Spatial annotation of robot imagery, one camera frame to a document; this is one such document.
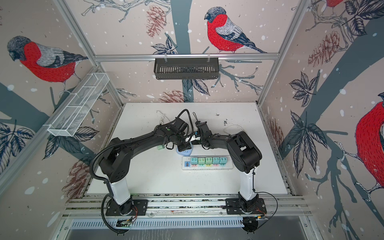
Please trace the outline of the blue square power socket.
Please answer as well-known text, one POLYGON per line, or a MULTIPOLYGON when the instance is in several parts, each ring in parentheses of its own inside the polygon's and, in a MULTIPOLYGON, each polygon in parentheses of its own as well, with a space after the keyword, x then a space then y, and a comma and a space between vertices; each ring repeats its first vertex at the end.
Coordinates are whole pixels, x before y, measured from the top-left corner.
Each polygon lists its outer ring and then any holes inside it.
POLYGON ((185 149, 184 151, 180 151, 179 148, 176 148, 176 150, 178 155, 188 157, 192 154, 193 146, 190 146, 188 149, 185 149))

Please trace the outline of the long white power strip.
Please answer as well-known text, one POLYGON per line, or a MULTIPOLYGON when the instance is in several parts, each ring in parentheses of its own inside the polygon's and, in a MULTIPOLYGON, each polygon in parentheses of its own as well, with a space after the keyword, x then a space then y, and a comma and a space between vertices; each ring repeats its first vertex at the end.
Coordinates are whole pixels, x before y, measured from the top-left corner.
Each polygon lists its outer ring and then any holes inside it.
POLYGON ((183 157, 181 167, 185 171, 199 170, 232 170, 234 168, 233 161, 230 156, 188 156, 183 157))

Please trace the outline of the light green plug adapter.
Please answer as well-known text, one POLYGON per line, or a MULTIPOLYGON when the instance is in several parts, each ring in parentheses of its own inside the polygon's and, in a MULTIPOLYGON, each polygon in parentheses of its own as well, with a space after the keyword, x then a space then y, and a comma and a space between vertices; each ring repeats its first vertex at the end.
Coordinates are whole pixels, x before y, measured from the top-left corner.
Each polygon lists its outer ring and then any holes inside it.
POLYGON ((213 162, 213 158, 211 157, 206 157, 206 165, 212 165, 212 162, 213 162))

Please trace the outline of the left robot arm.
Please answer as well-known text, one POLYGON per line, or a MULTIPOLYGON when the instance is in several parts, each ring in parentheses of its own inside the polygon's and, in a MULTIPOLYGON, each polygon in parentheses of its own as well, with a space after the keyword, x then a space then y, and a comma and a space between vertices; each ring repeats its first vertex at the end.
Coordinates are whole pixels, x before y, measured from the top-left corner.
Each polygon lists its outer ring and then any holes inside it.
POLYGON ((147 150, 160 145, 166 146, 168 143, 185 150, 190 147, 194 132, 190 112, 184 109, 173 121, 158 124, 148 134, 127 140, 112 139, 109 145, 91 160, 90 175, 106 184, 108 196, 118 206, 119 214, 127 216, 135 209, 125 182, 131 160, 147 150))

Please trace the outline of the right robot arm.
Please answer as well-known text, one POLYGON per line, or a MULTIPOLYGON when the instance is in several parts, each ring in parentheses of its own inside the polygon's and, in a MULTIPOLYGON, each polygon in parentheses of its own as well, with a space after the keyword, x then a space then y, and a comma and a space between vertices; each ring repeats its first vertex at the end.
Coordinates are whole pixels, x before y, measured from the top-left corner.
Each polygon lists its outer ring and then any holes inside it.
POLYGON ((259 194, 255 188, 255 175, 260 165, 262 153, 244 131, 233 135, 213 134, 207 122, 196 121, 199 138, 196 144, 204 149, 225 149, 228 151, 235 167, 242 173, 239 191, 240 209, 249 214, 256 210, 259 203, 259 194))

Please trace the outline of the black wall basket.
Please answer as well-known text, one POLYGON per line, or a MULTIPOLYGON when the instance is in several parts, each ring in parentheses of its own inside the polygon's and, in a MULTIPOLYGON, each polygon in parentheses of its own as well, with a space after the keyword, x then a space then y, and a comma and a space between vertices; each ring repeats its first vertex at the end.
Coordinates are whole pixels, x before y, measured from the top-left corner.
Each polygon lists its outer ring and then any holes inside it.
POLYGON ((157 80, 214 80, 219 77, 218 58, 156 59, 157 80))

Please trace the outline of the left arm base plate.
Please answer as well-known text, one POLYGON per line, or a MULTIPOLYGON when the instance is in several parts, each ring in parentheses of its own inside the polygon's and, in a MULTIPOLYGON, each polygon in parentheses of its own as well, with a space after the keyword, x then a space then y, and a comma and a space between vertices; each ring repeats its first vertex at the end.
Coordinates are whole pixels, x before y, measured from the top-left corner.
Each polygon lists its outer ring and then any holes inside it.
POLYGON ((113 199, 110 199, 106 206, 106 216, 145 216, 147 207, 148 200, 130 200, 120 206, 113 199))

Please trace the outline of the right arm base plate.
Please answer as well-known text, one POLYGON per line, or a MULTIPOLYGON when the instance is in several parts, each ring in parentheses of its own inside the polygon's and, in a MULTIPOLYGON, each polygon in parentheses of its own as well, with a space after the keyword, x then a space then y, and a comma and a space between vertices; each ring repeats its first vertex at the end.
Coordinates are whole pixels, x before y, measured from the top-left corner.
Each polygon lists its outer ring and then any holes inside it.
POLYGON ((250 201, 244 199, 225 199, 223 209, 226 210, 228 215, 267 214, 266 205, 262 198, 254 198, 250 201))

